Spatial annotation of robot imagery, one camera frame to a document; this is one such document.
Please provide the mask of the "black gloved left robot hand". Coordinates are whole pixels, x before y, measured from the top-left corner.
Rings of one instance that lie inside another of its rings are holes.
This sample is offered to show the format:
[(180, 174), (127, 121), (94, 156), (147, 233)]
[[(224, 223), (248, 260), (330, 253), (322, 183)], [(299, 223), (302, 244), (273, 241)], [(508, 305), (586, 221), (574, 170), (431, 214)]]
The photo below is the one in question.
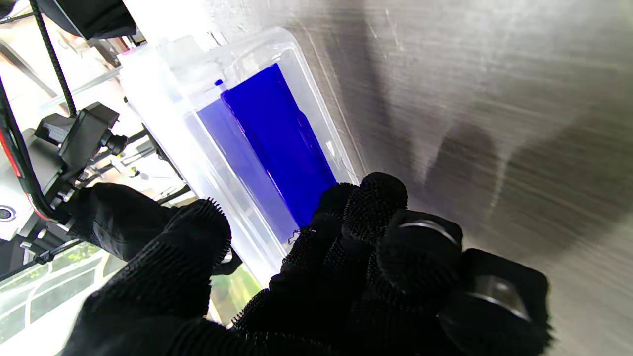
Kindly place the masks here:
[(541, 356), (543, 273), (407, 209), (382, 172), (323, 192), (269, 285), (231, 327), (206, 318), (231, 230), (219, 205), (174, 217), (78, 313), (63, 356)]

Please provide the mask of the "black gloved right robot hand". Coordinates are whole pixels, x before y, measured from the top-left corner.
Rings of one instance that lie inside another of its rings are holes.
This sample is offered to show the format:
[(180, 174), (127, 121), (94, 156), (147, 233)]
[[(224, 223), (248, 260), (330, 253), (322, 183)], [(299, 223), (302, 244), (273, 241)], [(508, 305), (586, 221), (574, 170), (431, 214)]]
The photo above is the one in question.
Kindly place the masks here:
[(126, 185), (101, 183), (81, 189), (65, 204), (72, 214), (68, 236), (129, 262), (174, 218), (206, 200), (166, 207)]

